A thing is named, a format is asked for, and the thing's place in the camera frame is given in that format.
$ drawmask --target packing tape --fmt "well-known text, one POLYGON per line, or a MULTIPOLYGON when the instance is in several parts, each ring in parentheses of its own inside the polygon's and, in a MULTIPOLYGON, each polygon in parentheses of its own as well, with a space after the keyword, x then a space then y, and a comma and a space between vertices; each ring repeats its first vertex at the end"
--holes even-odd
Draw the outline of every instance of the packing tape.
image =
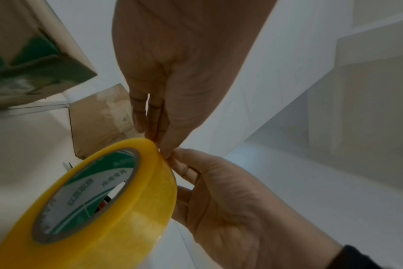
POLYGON ((175 177, 151 141, 106 147, 27 210, 0 247, 0 268, 135 268, 166 229, 176 192, 175 177))

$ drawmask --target finger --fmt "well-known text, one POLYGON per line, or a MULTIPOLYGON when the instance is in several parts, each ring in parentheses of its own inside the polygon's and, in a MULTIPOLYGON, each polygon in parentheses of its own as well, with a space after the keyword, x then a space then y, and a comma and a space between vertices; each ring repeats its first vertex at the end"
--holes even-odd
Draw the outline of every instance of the finger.
POLYGON ((169 117, 167 115, 165 107, 163 106, 162 115, 160 116, 159 125, 157 127, 157 137, 156 137, 157 144, 160 144, 160 142, 162 142, 166 130, 169 127, 169 123, 170 123, 169 117))
POLYGON ((214 155, 187 148, 175 149, 172 152, 172 157, 175 158, 178 163, 186 164, 187 166, 200 171, 202 174, 213 164, 221 161, 221 158, 214 155))
POLYGON ((176 199, 184 204, 188 204, 190 201, 191 195, 193 191, 190 189, 187 189, 186 187, 183 186, 178 186, 178 192, 176 195, 176 199))
POLYGON ((146 128, 145 104, 148 95, 134 88, 129 89, 129 98, 132 105, 132 121, 137 132, 143 133, 146 128))
POLYGON ((147 128, 145 130, 145 137, 151 141, 154 141, 156 138, 157 126, 159 125, 162 107, 163 99, 150 94, 150 99, 148 100, 147 128))
POLYGON ((188 215, 188 205, 176 201, 175 209, 172 214, 172 218, 177 222, 181 223, 185 227, 187 227, 187 215, 188 215))
POLYGON ((200 177, 200 172, 194 170, 186 164, 183 164, 176 159, 171 158, 168 159, 168 163, 172 170, 174 170, 178 175, 180 175, 183 179, 188 181, 189 183, 195 185, 198 178, 200 177))
POLYGON ((177 129, 169 124, 162 141, 160 142, 160 153, 165 159, 169 158, 172 151, 190 135, 192 129, 177 129))

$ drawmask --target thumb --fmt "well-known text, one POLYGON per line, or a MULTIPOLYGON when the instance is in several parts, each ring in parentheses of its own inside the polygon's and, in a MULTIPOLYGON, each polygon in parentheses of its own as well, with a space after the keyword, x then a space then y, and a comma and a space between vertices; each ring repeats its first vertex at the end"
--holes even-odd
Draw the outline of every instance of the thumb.
POLYGON ((179 147, 192 131, 193 129, 191 128, 175 128, 170 124, 160 143, 160 153, 163 157, 165 159, 169 158, 172 151, 179 147))

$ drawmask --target forearm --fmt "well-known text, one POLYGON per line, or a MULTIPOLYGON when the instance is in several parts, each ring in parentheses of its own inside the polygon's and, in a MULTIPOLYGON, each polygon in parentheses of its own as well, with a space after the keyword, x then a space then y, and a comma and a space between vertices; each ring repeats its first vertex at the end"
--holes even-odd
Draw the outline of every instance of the forearm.
POLYGON ((325 269, 342 245, 323 233, 275 195, 264 213, 256 268, 325 269))

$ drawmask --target skin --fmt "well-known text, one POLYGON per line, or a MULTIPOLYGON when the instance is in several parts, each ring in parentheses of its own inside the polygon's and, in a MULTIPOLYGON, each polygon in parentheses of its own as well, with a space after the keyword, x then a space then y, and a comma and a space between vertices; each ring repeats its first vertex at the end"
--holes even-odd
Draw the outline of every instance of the skin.
POLYGON ((225 269, 326 268, 342 246, 287 206, 257 178, 191 149, 168 159, 193 190, 178 187, 173 219, 225 269))
POLYGON ((117 1, 113 45, 134 125, 164 157, 221 102, 275 3, 117 1))

